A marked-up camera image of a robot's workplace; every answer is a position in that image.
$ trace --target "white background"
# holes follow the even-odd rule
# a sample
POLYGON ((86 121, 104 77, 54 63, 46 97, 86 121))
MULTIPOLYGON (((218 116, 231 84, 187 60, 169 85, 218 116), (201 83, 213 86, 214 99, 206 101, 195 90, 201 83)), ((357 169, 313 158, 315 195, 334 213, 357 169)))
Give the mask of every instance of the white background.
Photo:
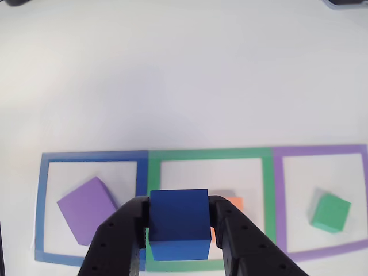
MULTIPOLYGON (((42 152, 368 141, 367 15, 319 0, 1 2, 6 275, 78 272, 33 260, 42 152)), ((367 257, 300 265, 360 276, 367 257)))
POLYGON ((283 158, 287 250, 300 252, 368 239, 366 187, 361 154, 283 158), (351 203, 344 230, 330 234, 310 225, 324 193, 351 203))

